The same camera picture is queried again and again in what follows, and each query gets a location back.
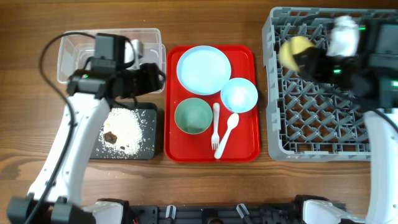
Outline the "yellow plastic cup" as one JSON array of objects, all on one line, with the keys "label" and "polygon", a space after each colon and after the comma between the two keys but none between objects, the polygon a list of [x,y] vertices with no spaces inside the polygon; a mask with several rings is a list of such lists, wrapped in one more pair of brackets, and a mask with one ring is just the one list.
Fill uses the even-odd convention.
[{"label": "yellow plastic cup", "polygon": [[292,37],[280,46],[279,63],[289,70],[299,72],[299,65],[296,59],[294,59],[294,56],[304,53],[314,46],[315,44],[304,36]]}]

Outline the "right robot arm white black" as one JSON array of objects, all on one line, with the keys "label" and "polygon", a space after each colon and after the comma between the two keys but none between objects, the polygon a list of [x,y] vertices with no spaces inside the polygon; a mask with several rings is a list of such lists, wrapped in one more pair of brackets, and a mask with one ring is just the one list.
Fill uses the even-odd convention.
[{"label": "right robot arm white black", "polygon": [[325,50],[291,37],[280,62],[364,110],[371,150],[371,196],[365,223],[397,223],[397,21],[335,18]]}]

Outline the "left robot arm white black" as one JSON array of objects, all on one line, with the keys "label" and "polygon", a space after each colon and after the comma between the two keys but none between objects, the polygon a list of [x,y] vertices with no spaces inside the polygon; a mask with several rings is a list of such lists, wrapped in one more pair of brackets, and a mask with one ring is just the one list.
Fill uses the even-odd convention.
[{"label": "left robot arm white black", "polygon": [[100,129],[114,105],[161,89],[165,73],[141,63],[143,44],[123,35],[94,35],[95,52],[68,78],[65,111],[47,160],[24,198],[10,199],[11,223],[132,223],[126,200],[81,206],[81,188]]}]

